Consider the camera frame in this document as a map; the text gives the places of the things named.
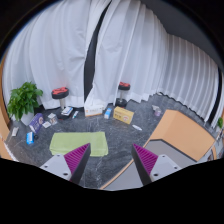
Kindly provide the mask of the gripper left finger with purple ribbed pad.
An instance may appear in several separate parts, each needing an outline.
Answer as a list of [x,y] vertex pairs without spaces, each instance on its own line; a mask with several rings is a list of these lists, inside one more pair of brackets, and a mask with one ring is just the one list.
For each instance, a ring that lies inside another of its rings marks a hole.
[[81,180],[90,154],[91,145],[87,143],[65,155],[54,155],[41,166],[41,169],[72,183],[78,184]]

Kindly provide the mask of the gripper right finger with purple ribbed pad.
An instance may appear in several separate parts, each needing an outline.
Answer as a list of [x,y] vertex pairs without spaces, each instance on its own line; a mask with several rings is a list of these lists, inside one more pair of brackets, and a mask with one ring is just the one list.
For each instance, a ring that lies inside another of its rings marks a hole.
[[143,185],[148,185],[181,170],[181,167],[167,155],[156,155],[137,144],[132,145],[131,153]]

